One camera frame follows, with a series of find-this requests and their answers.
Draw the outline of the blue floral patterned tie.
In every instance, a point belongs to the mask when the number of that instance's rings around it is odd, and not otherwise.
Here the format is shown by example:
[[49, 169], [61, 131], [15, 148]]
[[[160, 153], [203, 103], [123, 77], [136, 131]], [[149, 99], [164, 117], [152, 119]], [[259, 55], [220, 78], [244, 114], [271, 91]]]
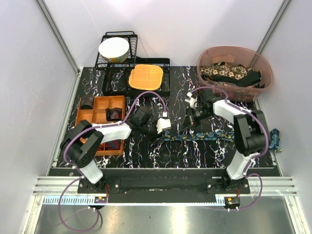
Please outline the blue floral patterned tie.
[[[280, 131], [273, 129], [270, 131], [271, 142], [269, 144], [269, 150], [275, 153], [281, 153], [282, 150], [279, 146], [280, 143]], [[177, 134], [172, 135], [166, 133], [164, 141], [197, 141], [197, 140], [206, 140], [206, 141], [228, 141], [234, 142], [234, 131], [225, 132], [222, 130], [216, 130], [214, 132], [205, 132], [205, 133], [190, 133], [190, 134]]]

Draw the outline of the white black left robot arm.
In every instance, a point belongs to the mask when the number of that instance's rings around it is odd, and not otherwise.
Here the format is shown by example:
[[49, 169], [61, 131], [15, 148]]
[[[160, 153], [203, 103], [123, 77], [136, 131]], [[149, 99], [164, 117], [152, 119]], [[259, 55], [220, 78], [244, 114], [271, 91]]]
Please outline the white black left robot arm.
[[101, 144], [125, 140], [133, 132], [144, 134], [148, 141], [154, 140], [162, 132], [159, 124], [160, 119], [152, 119], [152, 115], [144, 109], [114, 123], [91, 124], [82, 120], [62, 141], [60, 150], [64, 160], [88, 180], [88, 187], [94, 193], [100, 193], [105, 188], [105, 181], [95, 156]]

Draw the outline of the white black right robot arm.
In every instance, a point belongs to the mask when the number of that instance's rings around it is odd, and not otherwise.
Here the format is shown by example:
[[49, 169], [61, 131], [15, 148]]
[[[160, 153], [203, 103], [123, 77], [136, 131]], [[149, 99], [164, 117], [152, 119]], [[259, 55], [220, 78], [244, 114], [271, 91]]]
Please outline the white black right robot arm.
[[221, 187], [233, 193], [242, 184], [252, 162], [269, 149], [270, 134], [262, 111], [241, 108], [225, 98], [209, 95], [207, 91], [195, 97], [187, 93], [186, 116], [181, 130], [200, 125], [200, 121], [212, 115], [220, 116], [234, 126], [235, 155], [221, 178]]

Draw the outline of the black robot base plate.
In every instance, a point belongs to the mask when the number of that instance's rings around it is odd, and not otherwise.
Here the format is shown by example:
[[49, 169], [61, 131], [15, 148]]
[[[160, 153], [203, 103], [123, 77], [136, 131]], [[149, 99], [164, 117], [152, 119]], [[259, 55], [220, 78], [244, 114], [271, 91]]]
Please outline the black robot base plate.
[[246, 179], [235, 187], [225, 189], [220, 178], [205, 177], [107, 177], [98, 183], [98, 187], [91, 185], [86, 179], [78, 184], [79, 194], [99, 194], [105, 192], [107, 185], [110, 194], [128, 191], [196, 191], [208, 194], [237, 194], [250, 193], [249, 183]]

